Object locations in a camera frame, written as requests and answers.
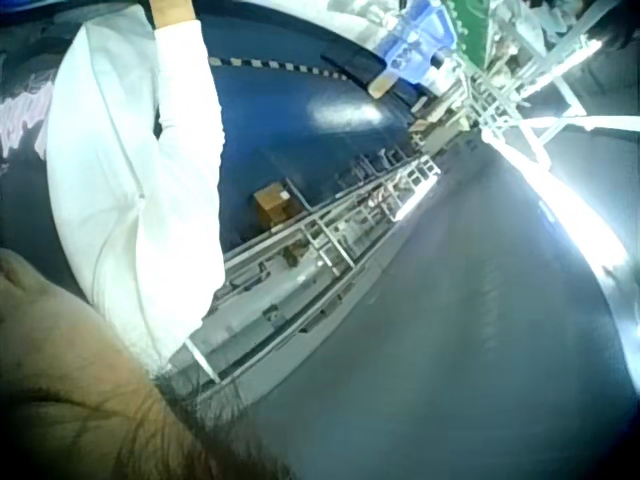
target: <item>dark hair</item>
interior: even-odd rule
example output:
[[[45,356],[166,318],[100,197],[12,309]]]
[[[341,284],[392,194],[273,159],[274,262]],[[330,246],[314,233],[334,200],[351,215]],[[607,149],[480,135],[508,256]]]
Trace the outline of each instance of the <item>dark hair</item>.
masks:
[[[202,403],[185,401],[162,380],[156,382],[169,410],[182,422],[191,434],[186,442],[175,431],[174,419],[166,410],[166,419],[161,425],[148,428],[147,410],[151,410],[155,399],[143,402],[141,415],[132,424],[126,438],[118,448],[116,461],[105,478],[118,480],[293,480],[295,475],[279,461],[260,441],[252,426],[251,417],[245,409],[232,407],[223,412]],[[72,455],[56,455],[51,462],[39,460],[31,451],[34,442],[39,442],[47,424],[60,425],[59,418],[48,418],[39,411],[39,405],[56,405],[68,408],[66,417],[77,423],[78,431],[68,446],[70,454],[80,439],[94,428],[95,423],[112,420],[118,414],[105,412],[100,407],[77,404],[55,392],[38,390],[27,395],[3,395],[0,392],[0,458],[3,468],[20,472],[20,476],[45,479],[77,480],[69,472]]]

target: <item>blue container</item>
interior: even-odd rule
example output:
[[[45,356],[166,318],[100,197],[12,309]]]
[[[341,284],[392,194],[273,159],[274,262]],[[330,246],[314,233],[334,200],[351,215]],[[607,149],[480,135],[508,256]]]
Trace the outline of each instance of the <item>blue container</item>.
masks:
[[[442,49],[454,49],[456,34],[447,9],[438,0],[413,2],[397,25],[374,49],[387,69],[408,82],[418,83]]]

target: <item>cardboard box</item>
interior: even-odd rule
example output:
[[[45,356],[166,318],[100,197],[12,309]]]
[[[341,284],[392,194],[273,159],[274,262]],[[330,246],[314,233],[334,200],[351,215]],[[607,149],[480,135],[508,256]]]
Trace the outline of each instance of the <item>cardboard box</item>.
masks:
[[[280,225],[302,211],[280,182],[275,182],[253,194],[258,207],[258,219],[265,230]]]

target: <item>hand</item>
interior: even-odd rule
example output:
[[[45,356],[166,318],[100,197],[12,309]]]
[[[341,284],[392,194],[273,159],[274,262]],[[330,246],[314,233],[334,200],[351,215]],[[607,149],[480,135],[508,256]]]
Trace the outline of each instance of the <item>hand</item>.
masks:
[[[195,20],[191,0],[150,0],[151,13],[156,28]]]

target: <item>skin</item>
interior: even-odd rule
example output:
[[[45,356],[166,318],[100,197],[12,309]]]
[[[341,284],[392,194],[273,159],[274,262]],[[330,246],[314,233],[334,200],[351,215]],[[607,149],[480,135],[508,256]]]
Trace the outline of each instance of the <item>skin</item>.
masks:
[[[149,469],[160,454],[179,469],[193,441],[107,324],[7,250],[0,250],[0,388],[12,421],[33,425],[18,441],[40,463],[66,459],[71,478],[109,477],[122,448]]]

